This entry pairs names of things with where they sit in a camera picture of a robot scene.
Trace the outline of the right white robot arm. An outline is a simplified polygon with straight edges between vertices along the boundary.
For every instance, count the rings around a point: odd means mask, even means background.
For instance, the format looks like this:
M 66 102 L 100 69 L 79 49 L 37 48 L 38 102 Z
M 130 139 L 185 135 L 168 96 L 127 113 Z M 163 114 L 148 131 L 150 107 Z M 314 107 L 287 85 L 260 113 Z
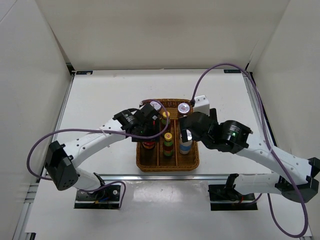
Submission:
M 178 121 L 183 142 L 190 132 L 193 141 L 202 142 L 209 150 L 235 154 L 271 170 L 263 174 L 230 174 L 225 185 L 214 191 L 216 195 L 236 201 L 248 194 L 277 194 L 296 203 L 307 203 L 318 194 L 318 158 L 300 158 L 276 146 L 268 147 L 266 140 L 238 121 L 219 123 L 214 108 L 209 114 L 196 111 Z

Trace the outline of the yellow-cap chili bottle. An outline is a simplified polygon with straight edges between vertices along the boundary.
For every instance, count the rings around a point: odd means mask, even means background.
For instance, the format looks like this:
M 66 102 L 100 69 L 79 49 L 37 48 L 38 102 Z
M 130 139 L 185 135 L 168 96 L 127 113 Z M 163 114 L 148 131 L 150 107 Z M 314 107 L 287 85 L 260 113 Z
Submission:
M 174 154 L 174 142 L 173 142 L 173 135 L 169 132 L 164 134 L 164 141 L 163 141 L 163 155 L 166 158 L 172 157 Z
M 164 128 L 166 127 L 167 124 L 167 128 L 165 129 L 165 131 L 163 132 L 163 134 L 165 133 L 171 133 L 171 113 L 169 111 L 162 112 L 162 117 L 160 120 L 160 130 L 163 131 Z

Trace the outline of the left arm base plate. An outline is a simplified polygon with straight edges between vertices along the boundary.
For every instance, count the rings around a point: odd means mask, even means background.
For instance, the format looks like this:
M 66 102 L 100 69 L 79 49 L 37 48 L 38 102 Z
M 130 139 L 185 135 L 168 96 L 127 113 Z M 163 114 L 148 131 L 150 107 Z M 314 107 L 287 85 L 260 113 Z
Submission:
M 126 185 L 123 181 L 113 181 L 105 183 L 98 175 L 100 186 L 107 187 L 94 192 L 85 192 L 77 190 L 74 201 L 75 209 L 100 209 L 100 210 L 119 210 L 123 203 L 123 197 L 126 192 Z

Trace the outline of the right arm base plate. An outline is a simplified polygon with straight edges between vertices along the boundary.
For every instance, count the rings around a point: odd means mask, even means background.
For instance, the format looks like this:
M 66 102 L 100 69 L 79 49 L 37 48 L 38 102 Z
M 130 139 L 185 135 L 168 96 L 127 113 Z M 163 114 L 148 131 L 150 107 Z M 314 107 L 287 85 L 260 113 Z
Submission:
M 208 194 L 211 211 L 255 211 L 262 194 L 241 194 L 228 179 L 208 181 Z

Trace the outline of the red-lid sauce jar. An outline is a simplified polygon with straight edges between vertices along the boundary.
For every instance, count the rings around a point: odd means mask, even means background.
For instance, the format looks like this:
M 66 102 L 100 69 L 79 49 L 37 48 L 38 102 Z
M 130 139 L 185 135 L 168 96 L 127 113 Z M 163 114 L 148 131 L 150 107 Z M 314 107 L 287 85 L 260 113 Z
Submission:
M 155 141 L 143 141 L 142 146 L 147 150 L 152 150 L 155 148 L 156 142 Z

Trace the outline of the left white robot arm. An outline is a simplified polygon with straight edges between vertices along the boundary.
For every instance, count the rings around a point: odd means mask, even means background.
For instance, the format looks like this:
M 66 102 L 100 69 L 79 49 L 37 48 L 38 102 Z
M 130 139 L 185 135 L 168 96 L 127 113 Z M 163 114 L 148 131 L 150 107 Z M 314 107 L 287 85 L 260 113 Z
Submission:
M 100 200 L 105 194 L 104 181 L 97 173 L 87 172 L 80 165 L 100 150 L 125 140 L 127 135 L 132 136 L 133 142 L 156 139 L 160 131 L 159 118 L 160 113 L 149 103 L 135 112 L 123 110 L 97 132 L 67 143 L 52 142 L 46 153 L 45 169 L 57 190 L 74 187 L 87 192 L 93 200 Z

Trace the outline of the white-lid spice jar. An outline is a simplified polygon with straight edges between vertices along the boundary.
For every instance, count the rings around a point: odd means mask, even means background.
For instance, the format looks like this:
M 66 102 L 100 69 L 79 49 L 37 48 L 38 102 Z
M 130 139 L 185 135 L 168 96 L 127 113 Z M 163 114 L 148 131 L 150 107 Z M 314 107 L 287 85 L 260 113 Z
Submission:
M 191 107 L 188 103 L 182 102 L 177 107 L 177 112 L 179 116 L 187 116 L 191 111 Z
M 160 103 L 159 102 L 157 102 L 157 101 L 151 101 L 150 103 L 149 103 L 157 112 L 160 112 L 161 110 L 162 110 L 162 106 L 160 105 Z

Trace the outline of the silver-cap pepper shaker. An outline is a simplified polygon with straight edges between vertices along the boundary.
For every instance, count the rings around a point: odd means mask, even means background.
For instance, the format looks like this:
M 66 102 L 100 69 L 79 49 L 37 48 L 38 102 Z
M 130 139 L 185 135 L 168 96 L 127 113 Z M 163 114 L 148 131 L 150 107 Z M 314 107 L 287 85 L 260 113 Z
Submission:
M 179 136 L 179 152 L 183 155 L 187 155 L 190 152 L 193 144 L 192 133 L 189 130 L 186 130 L 186 134 L 187 142 L 183 142 L 181 134 Z

